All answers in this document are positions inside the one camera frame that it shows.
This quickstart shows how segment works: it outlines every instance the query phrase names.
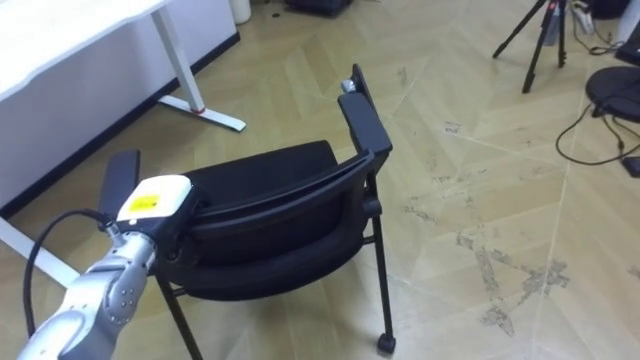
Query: black cable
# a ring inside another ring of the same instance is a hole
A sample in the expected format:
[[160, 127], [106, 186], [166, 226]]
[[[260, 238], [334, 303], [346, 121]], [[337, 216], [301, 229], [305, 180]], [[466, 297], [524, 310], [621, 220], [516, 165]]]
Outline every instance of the black cable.
[[616, 118], [615, 116], [612, 116], [612, 120], [613, 120], [613, 123], [614, 123], [614, 124], [616, 124], [616, 126], [621, 127], [621, 128], [623, 128], [623, 129], [627, 130], [628, 132], [632, 133], [635, 137], [637, 137], [638, 139], [640, 139], [640, 134], [638, 134], [635, 130], [631, 129], [630, 127], [628, 127], [628, 126], [626, 126], [626, 125], [624, 125], [624, 124], [621, 124], [621, 123], [618, 121], [618, 118]]
[[[627, 86], [625, 86], [625, 87], [623, 87], [623, 88], [618, 89], [616, 92], [621, 91], [621, 90], [625, 90], [625, 89], [627, 89], [628, 87], [635, 86], [635, 85], [636, 85], [636, 82], [630, 83], [630, 84], [628, 84]], [[604, 98], [602, 98], [601, 100], [596, 99], [596, 100], [594, 101], [594, 104], [595, 104], [597, 107], [602, 108], [602, 107], [604, 106], [604, 104], [606, 103], [606, 101], [607, 101], [607, 100], [609, 100], [609, 99], [612, 99], [612, 98], [625, 99], [625, 100], [632, 101], [632, 102], [635, 102], [635, 103], [640, 104], [640, 101], [638, 101], [638, 100], [636, 100], [636, 99], [628, 98], [628, 97], [626, 97], [626, 96], [616, 95], [615, 93], [614, 93], [614, 94], [611, 94], [611, 95], [609, 95], [609, 96], [605, 96], [605, 97], [604, 97]], [[556, 144], [555, 144], [555, 145], [556, 145], [556, 151], [558, 152], [558, 154], [560, 154], [560, 156], [562, 156], [563, 158], [565, 158], [565, 159], [567, 159], [567, 160], [569, 160], [569, 161], [571, 161], [571, 162], [574, 162], [574, 163], [576, 163], [576, 164], [580, 164], [580, 165], [587, 165], [587, 166], [598, 166], [598, 165], [608, 164], [608, 163], [613, 162], [613, 161], [621, 160], [621, 159], [625, 158], [626, 156], [629, 156], [629, 155], [633, 154], [634, 152], [636, 152], [636, 151], [638, 151], [638, 150], [640, 149], [640, 144], [639, 144], [639, 145], [636, 145], [633, 149], [631, 149], [631, 150], [629, 150], [629, 151], [627, 151], [627, 152], [624, 152], [624, 148], [625, 148], [624, 141], [622, 141], [622, 138], [620, 137], [620, 135], [619, 135], [615, 130], [613, 130], [613, 128], [611, 128], [611, 126], [610, 126], [610, 125], [609, 125], [609, 123], [606, 121], [606, 119], [604, 119], [604, 116], [603, 116], [603, 122], [604, 122], [605, 126], [606, 126], [610, 131], [611, 131], [611, 133], [613, 133], [613, 134], [615, 135], [616, 140], [618, 141], [618, 145], [617, 145], [617, 147], [618, 147], [619, 155], [618, 155], [618, 156], [616, 156], [616, 157], [610, 158], [610, 159], [602, 160], [602, 161], [587, 162], [587, 161], [582, 161], [582, 160], [578, 160], [578, 159], [572, 158], [571, 156], [569, 156], [569, 155], [565, 154], [565, 153], [562, 151], [562, 149], [560, 149], [560, 141], [562, 140], [562, 138], [563, 138], [563, 137], [564, 137], [564, 136], [565, 136], [569, 131], [571, 131], [571, 130], [572, 130], [573, 128], [575, 128], [575, 127], [576, 127], [580, 122], [582, 122], [582, 120], [584, 119], [584, 116], [587, 114], [587, 111], [589, 111], [589, 109], [591, 108], [591, 106], [592, 106], [592, 104], [587, 105], [587, 106], [584, 108], [584, 110], [582, 111], [582, 114], [580, 114], [580, 117], [579, 117], [579, 118], [578, 118], [578, 119], [577, 119], [573, 124], [571, 124], [568, 128], [566, 128], [565, 130], [563, 130], [563, 131], [560, 133], [560, 135], [558, 135], [558, 137], [556, 138]], [[627, 131], [631, 132], [632, 134], [634, 134], [634, 135], [636, 135], [638, 138], [640, 138], [640, 134], [636, 133], [635, 131], [633, 131], [632, 129], [630, 129], [630, 128], [629, 128], [629, 127], [627, 127], [627, 126], [620, 124], [620, 123], [617, 121], [617, 119], [616, 119], [615, 117], [613, 118], [613, 122], [614, 122], [616, 125], [618, 125], [618, 126], [622, 127], [623, 129], [625, 129], [625, 130], [627, 130]]]
[[593, 55], [593, 56], [602, 56], [602, 55], [606, 55], [606, 54], [611, 54], [613, 52], [616, 52], [622, 45], [624, 45], [623, 41], [618, 41], [614, 44], [611, 43], [611, 40], [607, 40], [604, 38], [604, 36], [602, 36], [602, 34], [600, 34], [600, 32], [598, 31], [595, 22], [593, 23], [593, 29], [595, 30], [596, 35], [600, 38], [600, 40], [602, 40], [605, 44], [607, 44], [608, 46], [592, 46], [589, 47], [589, 45], [585, 44], [579, 37], [578, 37], [578, 30], [577, 30], [577, 19], [576, 19], [576, 15], [573, 13], [573, 11], [571, 12], [571, 18], [573, 19], [573, 38], [580, 44], [582, 45], [583, 48], [585, 48], [585, 50], [587, 50], [587, 52], [589, 53], [589, 55]]
[[107, 215], [102, 214], [95, 210], [91, 210], [91, 209], [71, 210], [55, 218], [51, 223], [49, 223], [49, 225], [47, 225], [47, 227], [40, 234], [40, 236], [38, 236], [38, 238], [33, 244], [33, 248], [31, 248], [31, 253], [29, 253], [29, 258], [27, 259], [27, 265], [24, 269], [24, 278], [22, 282], [22, 304], [24, 306], [24, 316], [27, 322], [27, 333], [29, 334], [29, 337], [33, 336], [33, 334], [36, 332], [35, 320], [33, 316], [33, 306], [31, 303], [31, 280], [33, 278], [33, 268], [36, 263], [36, 257], [40, 252], [42, 243], [44, 243], [44, 240], [47, 238], [51, 230], [56, 225], [58, 225], [58, 223], [60, 223], [62, 220], [73, 215], [81, 215], [81, 216], [94, 219], [101, 225], [105, 225], [105, 226], [111, 222], [110, 218]]
[[602, 120], [602, 122], [604, 123], [604, 126], [607, 127], [607, 129], [609, 129], [609, 131], [613, 134], [613, 136], [616, 137], [616, 140], [618, 141], [618, 160], [622, 160], [622, 158], [624, 157], [624, 148], [625, 148], [625, 144], [624, 141], [622, 141], [622, 138], [620, 137], [620, 134], [618, 134], [617, 131], [613, 130], [613, 128], [611, 127], [611, 124], [609, 124], [609, 122], [607, 121], [607, 116], [606, 115], [602, 115], [600, 117], [600, 119]]

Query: herringbone floor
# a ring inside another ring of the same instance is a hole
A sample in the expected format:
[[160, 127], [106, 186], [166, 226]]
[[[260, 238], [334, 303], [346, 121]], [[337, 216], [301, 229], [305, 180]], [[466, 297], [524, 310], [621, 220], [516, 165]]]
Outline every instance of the herringbone floor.
[[[335, 20], [284, 12], [277, 2], [254, 5], [239, 28], [242, 41], [197, 77], [208, 105], [247, 121], [243, 133], [157, 106], [12, 222], [35, 236], [64, 210], [95, 207], [107, 158], [125, 148], [142, 150], [144, 176], [314, 139], [328, 139], [345, 159], [353, 149], [336, 96], [357, 62], [395, 145], [380, 180], [394, 357], [638, 358], [639, 183], [617, 163], [576, 166], [553, 147], [587, 103], [588, 76], [615, 60], [587, 56], [568, 20], [567, 66], [558, 69], [556, 48], [545, 48], [533, 91], [522, 95], [540, 16], [501, 59], [491, 54], [532, 1], [356, 0]], [[628, 144], [637, 141], [627, 135]], [[616, 154], [612, 136], [591, 119], [563, 146], [585, 160]], [[71, 220], [48, 247], [84, 269], [108, 241], [92, 224]], [[7, 359], [25, 343], [23, 266], [0, 245]], [[42, 274], [34, 286], [41, 322], [63, 291]], [[207, 359], [378, 358], [372, 249], [284, 296], [180, 302]], [[120, 337], [117, 358], [187, 358], [155, 283]]]

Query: desk foot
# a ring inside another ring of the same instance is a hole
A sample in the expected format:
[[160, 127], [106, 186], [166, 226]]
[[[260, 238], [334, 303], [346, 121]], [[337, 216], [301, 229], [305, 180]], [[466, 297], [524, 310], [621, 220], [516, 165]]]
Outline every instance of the desk foot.
[[[33, 240], [29, 239], [29, 237], [14, 228], [3, 218], [0, 218], [0, 239], [24, 258], [29, 257], [31, 248], [33, 248]], [[36, 267], [65, 288], [68, 288], [69, 285], [80, 276], [71, 266], [58, 259], [45, 248], [40, 248], [40, 252], [36, 258]]]
[[219, 113], [217, 111], [213, 111], [211, 109], [204, 108], [202, 111], [199, 111], [199, 112], [193, 111], [189, 108], [188, 102], [182, 99], [178, 99], [175, 96], [166, 95], [161, 97], [160, 100], [158, 101], [165, 105], [169, 105], [176, 109], [186, 111], [190, 114], [201, 117], [209, 122], [228, 127], [238, 132], [244, 130], [244, 128], [247, 126], [247, 124], [245, 124], [244, 121], [238, 120], [229, 115]]

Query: black baseboard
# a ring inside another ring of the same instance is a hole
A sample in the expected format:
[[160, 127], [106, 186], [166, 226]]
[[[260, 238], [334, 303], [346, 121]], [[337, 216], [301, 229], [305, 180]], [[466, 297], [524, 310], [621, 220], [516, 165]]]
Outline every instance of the black baseboard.
[[[233, 45], [240, 41], [240, 34], [235, 33], [215, 49], [208, 52], [200, 60], [196, 61], [191, 66], [191, 71], [197, 73], [209, 65], [213, 60], [222, 55], [225, 51], [231, 48]], [[144, 113], [151, 110], [156, 104], [157, 99], [166, 95], [172, 91], [178, 89], [180, 84], [178, 79], [171, 80], [168, 84], [160, 88], [156, 93], [149, 96], [140, 105], [136, 106], [133, 110], [129, 111], [125, 116], [116, 121], [113, 125], [109, 126], [106, 130], [100, 133], [98, 136], [89, 141], [86, 145], [81, 147], [78, 151], [69, 156], [66, 160], [60, 163], [58, 166], [49, 171], [46, 175], [36, 181], [33, 185], [29, 186], [26, 190], [16, 196], [13, 200], [0, 208], [0, 216], [3, 218], [9, 218], [27, 206], [36, 197], [40, 196], [49, 187], [55, 184], [58, 180], [67, 175], [76, 166], [80, 165], [94, 152], [104, 146], [111, 139], [120, 134], [129, 125], [138, 120]]]

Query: robotic arm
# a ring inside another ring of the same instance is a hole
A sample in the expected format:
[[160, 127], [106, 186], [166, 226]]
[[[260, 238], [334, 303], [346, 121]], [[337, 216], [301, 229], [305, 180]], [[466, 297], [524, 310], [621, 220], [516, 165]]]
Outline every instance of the robotic arm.
[[18, 360], [110, 359], [120, 331], [136, 312], [156, 253], [173, 251], [195, 205], [184, 176], [142, 181], [105, 229], [113, 247], [71, 284], [58, 311], [29, 339]]

